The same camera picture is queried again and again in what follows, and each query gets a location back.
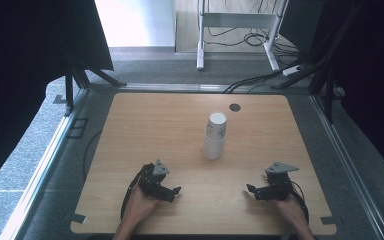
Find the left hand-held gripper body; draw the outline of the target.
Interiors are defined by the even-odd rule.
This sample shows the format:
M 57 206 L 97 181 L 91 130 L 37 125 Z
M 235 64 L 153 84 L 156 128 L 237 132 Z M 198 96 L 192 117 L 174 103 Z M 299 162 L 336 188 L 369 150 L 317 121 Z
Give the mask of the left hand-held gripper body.
M 165 192 L 166 187 L 162 186 L 161 182 L 168 173 L 168 168 L 157 159 L 154 163 L 142 167 L 138 185 L 146 196 L 156 198 L 157 193 Z

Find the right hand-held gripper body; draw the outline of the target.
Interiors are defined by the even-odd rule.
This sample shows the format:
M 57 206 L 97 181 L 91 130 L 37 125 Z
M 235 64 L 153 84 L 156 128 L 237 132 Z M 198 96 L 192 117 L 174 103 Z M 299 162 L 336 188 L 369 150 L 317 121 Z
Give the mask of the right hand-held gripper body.
M 266 200 L 285 200 L 294 193 L 292 181 L 288 173 L 298 171 L 297 166 L 275 162 L 266 168 L 266 179 L 269 186 L 265 192 Z

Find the plain white paper cup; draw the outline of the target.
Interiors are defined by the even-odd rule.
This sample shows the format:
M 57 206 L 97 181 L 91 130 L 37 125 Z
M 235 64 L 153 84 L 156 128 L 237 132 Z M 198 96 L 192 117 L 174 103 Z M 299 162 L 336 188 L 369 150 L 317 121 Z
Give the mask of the plain white paper cup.
M 209 136 L 204 137 L 203 154 L 207 159 L 219 159 L 224 151 L 226 138 L 212 139 Z

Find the printed white paper cup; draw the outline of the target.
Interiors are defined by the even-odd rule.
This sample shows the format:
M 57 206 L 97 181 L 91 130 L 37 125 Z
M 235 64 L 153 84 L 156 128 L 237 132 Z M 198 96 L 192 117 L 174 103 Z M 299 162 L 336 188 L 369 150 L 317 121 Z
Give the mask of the printed white paper cup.
M 223 112 L 213 112 L 209 115 L 205 135 L 212 141 L 221 141 L 226 136 L 227 117 Z

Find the person's right hand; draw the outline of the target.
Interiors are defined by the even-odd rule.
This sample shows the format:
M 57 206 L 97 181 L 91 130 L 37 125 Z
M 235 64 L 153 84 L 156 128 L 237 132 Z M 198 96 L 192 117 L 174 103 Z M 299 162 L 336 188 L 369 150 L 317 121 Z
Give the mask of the person's right hand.
M 285 200 L 273 200 L 272 203 L 291 227 L 306 224 L 304 213 L 297 199 L 292 195 L 289 195 Z

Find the person's left hand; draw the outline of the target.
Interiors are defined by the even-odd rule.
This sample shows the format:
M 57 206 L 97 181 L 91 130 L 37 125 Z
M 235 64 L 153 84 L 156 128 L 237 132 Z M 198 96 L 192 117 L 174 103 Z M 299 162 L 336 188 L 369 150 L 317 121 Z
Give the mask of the person's left hand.
M 138 224 L 151 215 L 160 201 L 146 196 L 140 187 L 135 186 L 127 202 L 123 219 Z

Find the white power strip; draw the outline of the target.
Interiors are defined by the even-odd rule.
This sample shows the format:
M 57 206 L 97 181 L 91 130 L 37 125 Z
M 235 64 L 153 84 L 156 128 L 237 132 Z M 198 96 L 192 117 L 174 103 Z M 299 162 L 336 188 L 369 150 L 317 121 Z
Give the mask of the white power strip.
M 302 66 L 296 65 L 296 66 L 293 66 L 293 67 L 290 67 L 290 68 L 283 70 L 282 73 L 284 76 L 290 76 L 290 75 L 293 75 L 295 73 L 298 73 L 302 69 L 303 69 Z

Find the black metal stand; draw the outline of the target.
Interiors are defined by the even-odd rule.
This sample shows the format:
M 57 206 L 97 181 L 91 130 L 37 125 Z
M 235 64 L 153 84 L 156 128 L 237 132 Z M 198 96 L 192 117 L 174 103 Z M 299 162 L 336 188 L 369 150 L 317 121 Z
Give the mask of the black metal stand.
M 332 120 L 332 102 L 334 99 L 334 80 L 333 80 L 333 60 L 337 55 L 338 49 L 346 37 L 356 16 L 362 8 L 365 0 L 346 0 L 345 10 L 339 16 L 333 27 L 322 39 L 321 43 L 312 51 L 313 54 L 320 52 L 319 60 L 311 67 L 298 73 L 284 83 L 273 86 L 273 89 L 286 89 L 289 86 L 299 82 L 305 77 L 314 75 L 313 80 L 308 86 L 310 94 L 318 94 L 325 89 L 323 111 L 325 118 L 333 123 Z

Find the black tripod stand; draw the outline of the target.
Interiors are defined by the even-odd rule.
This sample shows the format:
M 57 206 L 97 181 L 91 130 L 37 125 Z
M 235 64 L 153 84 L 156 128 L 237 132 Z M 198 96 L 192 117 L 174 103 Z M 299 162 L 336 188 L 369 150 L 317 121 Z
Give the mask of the black tripod stand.
M 64 81 L 65 81 L 65 98 L 66 98 L 66 110 L 65 116 L 70 116 L 75 109 L 74 106 L 74 83 L 80 89 L 87 89 L 90 85 L 90 80 L 86 74 L 87 70 L 90 70 L 92 73 L 108 82 L 115 87 L 125 87 L 126 83 L 116 80 L 111 77 L 104 71 L 91 67 L 86 64 L 84 61 L 76 58 L 67 45 L 64 46 L 64 60 L 66 61 L 67 70 L 65 71 Z

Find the black curtain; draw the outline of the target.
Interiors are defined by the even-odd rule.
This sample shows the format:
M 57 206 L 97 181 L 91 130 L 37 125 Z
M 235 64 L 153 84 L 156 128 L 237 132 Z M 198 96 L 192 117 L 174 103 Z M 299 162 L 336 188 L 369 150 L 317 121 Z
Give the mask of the black curtain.
M 342 106 L 384 159 L 384 0 L 325 0 L 317 36 L 325 36 L 353 5 L 352 21 L 331 66 L 345 90 Z
M 113 68 L 95 0 L 0 0 L 0 168 L 73 65 Z

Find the aluminium rail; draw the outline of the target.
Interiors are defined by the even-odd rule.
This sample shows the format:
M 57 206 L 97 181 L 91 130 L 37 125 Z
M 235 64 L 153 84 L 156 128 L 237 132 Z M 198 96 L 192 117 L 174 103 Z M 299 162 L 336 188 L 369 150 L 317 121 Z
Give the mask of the aluminium rail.
M 137 92 L 223 92 L 228 85 L 217 84 L 149 84 L 149 83 L 128 83 L 120 87 L 121 91 Z
M 60 240 L 70 235 L 76 190 L 65 187 L 75 172 L 59 167 L 68 132 L 89 92 L 74 92 L 69 116 L 60 97 L 48 88 L 46 98 L 20 143 L 0 171 L 0 194 L 9 201 L 0 240 Z
M 367 185 L 358 173 L 349 152 L 347 151 L 339 133 L 333 123 L 331 123 L 324 114 L 323 103 L 317 96 L 310 96 L 315 111 L 330 139 L 336 155 L 356 193 L 356 196 L 369 220 L 378 240 L 384 240 L 384 217 L 375 203 Z

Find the white metal table frame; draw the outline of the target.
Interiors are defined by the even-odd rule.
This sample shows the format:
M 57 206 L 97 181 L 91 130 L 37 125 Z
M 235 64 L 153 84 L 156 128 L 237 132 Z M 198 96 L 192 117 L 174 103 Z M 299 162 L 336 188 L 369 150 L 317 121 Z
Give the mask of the white metal table frame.
M 206 1 L 198 0 L 199 39 L 197 44 L 196 67 L 204 69 L 204 29 L 205 28 L 253 28 L 269 31 L 269 39 L 263 44 L 265 54 L 273 71 L 279 65 L 273 53 L 274 40 L 280 29 L 281 22 L 289 0 L 278 0 L 280 5 L 276 13 L 216 13 L 205 10 Z

